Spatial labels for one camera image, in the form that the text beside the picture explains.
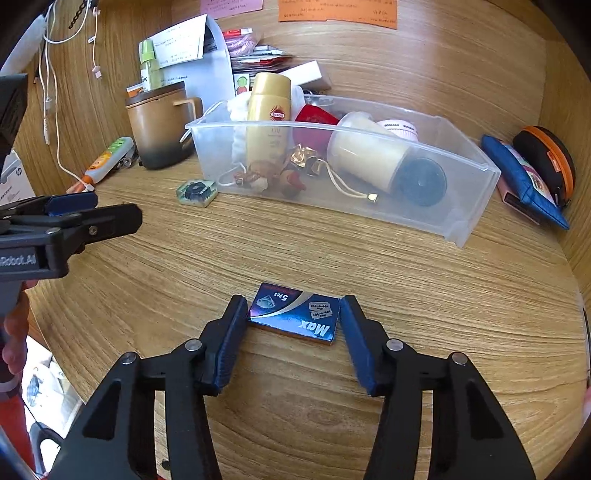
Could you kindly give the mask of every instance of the pink sticky note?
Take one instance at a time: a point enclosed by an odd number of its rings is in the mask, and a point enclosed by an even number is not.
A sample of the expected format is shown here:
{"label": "pink sticky note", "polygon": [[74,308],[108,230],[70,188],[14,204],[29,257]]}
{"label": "pink sticky note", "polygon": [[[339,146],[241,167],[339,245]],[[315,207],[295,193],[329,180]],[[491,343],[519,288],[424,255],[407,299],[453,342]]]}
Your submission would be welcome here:
{"label": "pink sticky note", "polygon": [[201,14],[215,20],[262,10],[262,0],[201,0]]}

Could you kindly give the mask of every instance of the orange sticky note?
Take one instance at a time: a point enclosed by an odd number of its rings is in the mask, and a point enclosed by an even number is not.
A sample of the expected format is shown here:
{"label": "orange sticky note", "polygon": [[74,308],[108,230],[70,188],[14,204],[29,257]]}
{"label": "orange sticky note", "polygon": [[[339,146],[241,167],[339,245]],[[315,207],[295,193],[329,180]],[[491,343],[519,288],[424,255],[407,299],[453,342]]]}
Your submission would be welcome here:
{"label": "orange sticky note", "polygon": [[280,0],[279,21],[325,21],[321,0]]}
{"label": "orange sticky note", "polygon": [[342,20],[398,28],[397,0],[279,0],[279,21]]}

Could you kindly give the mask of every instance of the orange zipper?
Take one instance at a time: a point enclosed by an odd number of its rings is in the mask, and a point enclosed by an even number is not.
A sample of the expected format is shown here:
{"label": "orange zipper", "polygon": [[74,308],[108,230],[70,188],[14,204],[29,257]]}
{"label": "orange zipper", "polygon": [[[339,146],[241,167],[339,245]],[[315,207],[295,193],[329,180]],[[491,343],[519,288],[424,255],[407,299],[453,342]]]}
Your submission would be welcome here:
{"label": "orange zipper", "polygon": [[562,152],[562,150],[558,147],[558,145],[556,145],[556,143],[554,142],[554,140],[552,140],[552,138],[550,138],[545,132],[543,132],[539,128],[525,127],[523,130],[525,130],[526,132],[529,132],[534,137],[536,137],[538,140],[540,140],[545,145],[545,147],[548,150],[550,150],[550,152],[552,153],[554,158],[558,161],[558,163],[560,165],[560,170],[561,170],[562,175],[564,177],[564,189],[566,191],[565,201],[570,200],[571,197],[573,196],[573,190],[574,190],[573,172],[571,171],[569,161],[564,156],[564,153]]}

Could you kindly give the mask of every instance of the black chain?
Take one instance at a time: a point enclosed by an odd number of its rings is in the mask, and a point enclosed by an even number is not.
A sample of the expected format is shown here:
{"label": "black chain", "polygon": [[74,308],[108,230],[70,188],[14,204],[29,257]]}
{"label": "black chain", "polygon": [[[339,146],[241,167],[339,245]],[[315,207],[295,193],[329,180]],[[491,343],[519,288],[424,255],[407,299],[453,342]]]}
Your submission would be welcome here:
{"label": "black chain", "polygon": [[78,19],[82,15],[82,12],[86,8],[86,2],[87,2],[87,0],[82,0],[82,3],[78,7],[78,11],[76,12],[76,15],[74,15],[74,18],[70,22],[70,26],[68,27],[68,30],[71,30],[72,28],[74,28],[74,25],[76,25],[76,22],[78,21]]}

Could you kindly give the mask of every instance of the red pouch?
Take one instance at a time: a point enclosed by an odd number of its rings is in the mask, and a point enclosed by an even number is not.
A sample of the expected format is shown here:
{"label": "red pouch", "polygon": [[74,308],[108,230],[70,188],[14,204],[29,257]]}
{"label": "red pouch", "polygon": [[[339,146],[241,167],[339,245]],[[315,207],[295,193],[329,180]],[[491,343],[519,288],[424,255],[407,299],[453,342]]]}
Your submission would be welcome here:
{"label": "red pouch", "polygon": [[[304,105],[304,108],[298,113],[295,121],[325,125],[337,125],[339,123],[336,117],[315,105]],[[294,130],[294,141],[296,144],[316,150],[320,156],[324,157],[331,135],[332,130],[296,128]]]}

